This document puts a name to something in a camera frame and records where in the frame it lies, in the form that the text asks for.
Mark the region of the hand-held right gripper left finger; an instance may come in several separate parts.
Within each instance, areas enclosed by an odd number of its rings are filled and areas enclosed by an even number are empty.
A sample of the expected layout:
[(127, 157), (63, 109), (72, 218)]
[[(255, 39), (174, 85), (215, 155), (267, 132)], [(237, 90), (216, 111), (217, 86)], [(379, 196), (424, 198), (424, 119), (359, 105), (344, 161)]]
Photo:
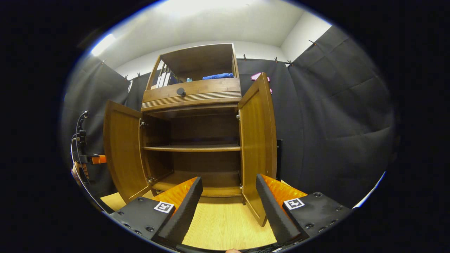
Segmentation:
[(194, 177), (157, 196), (137, 197), (107, 217), (151, 245), (173, 248), (184, 241), (203, 190), (202, 178)]

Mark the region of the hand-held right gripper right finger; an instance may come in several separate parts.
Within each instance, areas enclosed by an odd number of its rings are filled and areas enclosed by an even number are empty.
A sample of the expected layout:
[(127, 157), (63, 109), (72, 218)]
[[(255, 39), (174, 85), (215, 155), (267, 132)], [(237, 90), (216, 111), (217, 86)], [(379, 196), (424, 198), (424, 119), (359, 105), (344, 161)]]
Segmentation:
[(321, 192), (306, 194), (262, 174), (256, 189), (278, 245), (312, 240), (353, 213)]

